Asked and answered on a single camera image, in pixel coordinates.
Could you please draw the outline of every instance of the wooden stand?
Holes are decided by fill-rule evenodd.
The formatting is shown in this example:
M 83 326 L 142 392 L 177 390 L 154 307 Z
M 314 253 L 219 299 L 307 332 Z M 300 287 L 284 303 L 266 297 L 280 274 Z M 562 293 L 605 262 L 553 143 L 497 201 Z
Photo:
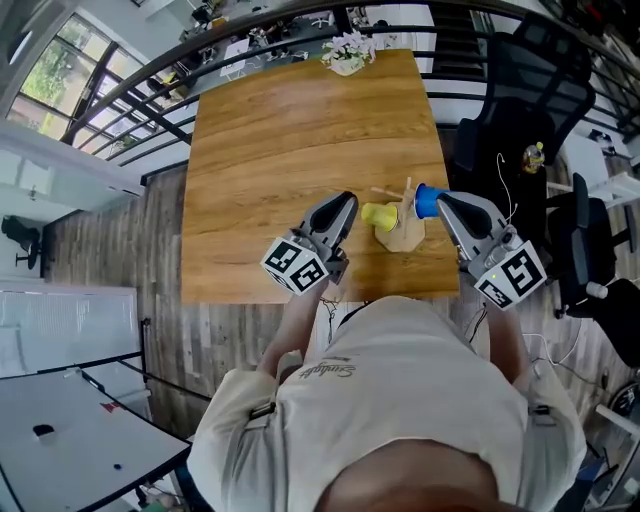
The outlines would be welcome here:
M 398 210 L 401 207 L 399 202 L 389 204 L 397 206 Z M 383 231 L 377 226 L 374 229 L 376 240 L 389 252 L 411 252 L 424 240 L 424 220 L 418 219 L 413 212 L 406 215 L 404 225 L 400 224 L 391 231 Z
M 415 192 L 411 189 L 411 178 L 407 178 L 407 185 L 403 194 L 397 194 L 389 190 L 373 188 L 374 192 L 380 192 L 402 199 L 402 202 L 391 202 L 398 209 L 398 225 L 391 231 L 384 231 L 379 227 L 374 228 L 376 240 L 389 252 L 411 252 L 424 240 L 424 220 L 418 219 L 412 208 Z

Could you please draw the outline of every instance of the black office chair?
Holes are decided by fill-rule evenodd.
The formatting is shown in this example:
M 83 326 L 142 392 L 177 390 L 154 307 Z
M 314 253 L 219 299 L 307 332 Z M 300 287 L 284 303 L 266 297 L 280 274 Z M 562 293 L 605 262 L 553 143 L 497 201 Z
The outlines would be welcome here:
M 28 228 L 15 216 L 4 217 L 0 226 L 2 232 L 14 242 L 17 242 L 27 255 L 20 256 L 16 253 L 16 267 L 21 261 L 27 262 L 27 267 L 31 270 L 36 266 L 38 254 L 41 254 L 40 232 L 36 228 Z
M 158 93 L 160 91 L 163 91 L 166 88 L 166 85 L 163 85 L 159 80 L 157 80 L 154 77 L 149 77 L 147 78 L 146 82 L 147 87 L 149 89 L 151 89 L 152 92 L 154 93 Z M 165 91 L 162 93 L 162 97 L 165 100 L 170 100 L 171 99 L 171 94 L 169 93 L 169 91 Z
M 580 301 L 591 300 L 587 293 L 589 283 L 593 283 L 592 289 L 598 289 L 613 281 L 614 247 L 628 242 L 630 252 L 635 252 L 637 233 L 633 212 L 626 206 L 627 229 L 612 234 L 604 202 L 589 197 L 584 178 L 579 174 L 573 175 L 573 192 L 549 198 L 547 207 L 556 207 L 548 217 L 548 248 L 553 261 L 547 267 L 547 275 L 549 282 L 557 279 L 560 284 L 562 305 L 556 311 L 560 318 L 565 311 L 570 314 Z
M 572 306 L 567 315 L 593 318 L 609 338 L 620 359 L 631 368 L 640 367 L 640 290 L 627 279 L 618 279 L 607 286 L 604 299 L 589 297 Z
M 206 5 L 196 7 L 191 13 L 191 17 L 196 21 L 196 23 L 198 23 L 198 25 L 206 25 L 213 19 L 211 12 Z
M 591 57 L 587 47 L 551 18 L 529 12 L 513 33 L 516 39 L 537 45 L 553 62 L 587 82 L 591 78 Z
M 588 80 L 555 58 L 544 45 L 522 36 L 494 34 L 488 44 L 482 111 L 478 118 L 460 122 L 454 146 L 454 163 L 460 171 L 452 187 L 486 197 L 508 216 L 496 166 L 497 154 L 503 155 L 502 178 L 519 205 L 511 222 L 535 246 L 544 241 L 546 172 L 520 172 L 522 155 L 527 146 L 542 142 L 545 162 L 553 163 L 564 139 L 595 102 Z

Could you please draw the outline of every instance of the metal railing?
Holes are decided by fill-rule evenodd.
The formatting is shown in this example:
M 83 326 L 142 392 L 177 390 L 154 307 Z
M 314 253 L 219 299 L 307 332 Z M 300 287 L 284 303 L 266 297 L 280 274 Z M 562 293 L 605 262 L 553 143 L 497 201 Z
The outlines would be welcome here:
M 167 119 L 167 115 L 175 112 L 183 107 L 198 101 L 199 94 L 191 94 L 186 99 L 174 104 L 163 110 L 155 108 L 155 100 L 167 93 L 185 85 L 192 85 L 201 77 L 210 75 L 215 71 L 229 66 L 236 62 L 258 57 L 267 53 L 283 50 L 288 47 L 307 45 L 310 43 L 330 40 L 333 36 L 340 35 L 343 32 L 350 32 L 354 28 L 366 35 L 372 34 L 399 34 L 399 33 L 429 33 L 446 37 L 448 40 L 466 40 L 486 41 L 492 35 L 490 30 L 475 30 L 468 28 L 460 28 L 457 26 L 425 26 L 425 25 L 389 25 L 389 26 L 358 26 L 352 24 L 353 15 L 350 11 L 353 9 L 363 8 L 365 6 L 376 6 L 386 4 L 410 4 L 410 5 L 427 5 L 442 6 L 447 9 L 455 8 L 460 13 L 483 13 L 483 15 L 498 15 L 512 20 L 522 20 L 529 12 L 522 7 L 508 4 L 499 0 L 305 0 L 304 2 L 286 4 L 278 9 L 266 12 L 257 12 L 247 15 L 219 26 L 206 30 L 183 44 L 176 46 L 170 51 L 160 55 L 152 62 L 138 70 L 130 77 L 123 80 L 117 87 L 111 90 L 104 97 L 99 99 L 92 107 L 77 119 L 65 133 L 62 138 L 63 142 L 73 144 L 76 134 L 85 127 L 90 127 L 92 135 L 86 139 L 79 148 L 86 146 L 91 140 L 99 135 L 104 135 L 107 130 L 121 119 L 137 113 L 144 119 L 131 128 L 123 131 L 117 136 L 111 137 L 106 143 L 94 150 L 92 154 L 99 155 L 110 146 L 114 146 L 118 141 L 123 140 L 136 129 L 148 125 L 150 121 L 155 122 L 158 126 L 157 130 L 146 138 L 134 141 L 126 147 L 116 152 L 111 152 L 106 157 L 107 160 L 120 157 L 119 165 L 125 166 L 135 160 L 150 155 L 156 151 L 167 148 L 179 142 L 191 144 L 191 134 L 184 131 L 184 127 L 193 123 L 195 116 L 181 119 L 177 122 L 171 122 Z M 318 30 L 317 33 L 307 37 L 290 37 L 281 41 L 271 42 L 266 46 L 250 47 L 248 51 L 240 55 L 222 59 L 218 61 L 207 62 L 200 67 L 184 74 L 179 79 L 164 86 L 151 96 L 144 99 L 139 97 L 139 91 L 136 86 L 145 82 L 148 78 L 155 76 L 159 72 L 178 66 L 178 63 L 188 58 L 190 55 L 200 52 L 207 48 L 214 47 L 216 44 L 229 40 L 232 37 L 246 37 L 246 34 L 252 28 L 271 26 L 281 21 L 290 21 L 296 17 L 310 15 L 314 13 L 326 13 L 330 11 L 335 19 L 333 26 L 325 27 Z M 593 119 L 585 117 L 584 120 L 596 126 L 606 128 L 621 134 L 626 141 L 640 133 L 640 71 L 635 69 L 628 61 L 614 54 L 597 39 L 578 31 L 570 26 L 564 25 L 569 32 L 572 32 L 588 49 L 592 56 L 592 77 L 597 77 L 597 81 L 601 87 L 595 86 L 598 96 L 606 100 L 612 106 L 611 109 L 596 104 L 593 110 L 604 114 L 604 118 Z M 443 73 L 434 71 L 432 73 L 422 73 L 423 79 L 437 80 L 454 80 L 459 82 L 486 82 L 486 55 L 477 52 L 464 51 L 422 51 L 415 50 L 414 56 L 417 59 L 446 59 L 447 61 L 458 61 L 467 63 L 477 63 L 485 67 L 482 76 L 469 76 L 463 73 Z M 457 92 L 429 92 L 430 99 L 459 99 L 459 100 L 478 100 L 483 101 L 483 94 L 468 94 Z M 128 110 L 121 112 L 120 115 L 112 119 L 100 129 L 91 126 L 91 120 L 105 108 L 113 105 L 115 101 L 120 100 L 130 106 Z M 149 147 L 143 151 L 136 152 L 135 155 L 127 159 L 122 159 L 123 155 L 132 149 L 151 142 L 154 138 L 171 134 L 173 137 L 159 143 L 156 146 Z

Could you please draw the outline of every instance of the yellow cup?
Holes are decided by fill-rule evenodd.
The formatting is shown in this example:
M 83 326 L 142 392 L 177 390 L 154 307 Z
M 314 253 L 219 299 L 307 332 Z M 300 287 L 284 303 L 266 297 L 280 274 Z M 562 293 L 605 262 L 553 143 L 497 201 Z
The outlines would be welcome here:
M 365 203 L 360 216 L 367 224 L 383 231 L 391 231 L 398 224 L 398 209 L 392 204 Z

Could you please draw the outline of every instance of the white t-shirt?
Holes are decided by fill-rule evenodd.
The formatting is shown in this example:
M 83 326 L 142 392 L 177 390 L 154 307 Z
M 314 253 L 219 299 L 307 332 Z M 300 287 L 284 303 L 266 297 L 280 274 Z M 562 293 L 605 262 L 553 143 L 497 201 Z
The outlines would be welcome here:
M 432 440 L 484 460 L 502 501 L 547 511 L 575 479 L 584 436 L 548 364 L 516 387 L 428 304 L 388 297 L 358 311 L 321 359 L 279 388 L 262 372 L 229 372 L 188 467 L 216 512 L 312 512 L 368 453 Z M 249 420 L 271 401 L 271 414 Z

